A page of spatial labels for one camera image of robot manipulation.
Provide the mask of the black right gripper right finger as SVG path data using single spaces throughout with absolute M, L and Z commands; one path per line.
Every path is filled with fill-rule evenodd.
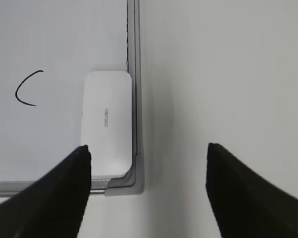
M 223 238 L 298 238 L 298 199 L 209 143 L 206 192 Z

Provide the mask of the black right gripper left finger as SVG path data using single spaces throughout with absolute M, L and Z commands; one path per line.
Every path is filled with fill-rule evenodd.
M 84 145 L 0 204 L 0 238 L 77 237 L 90 189 L 91 154 Z

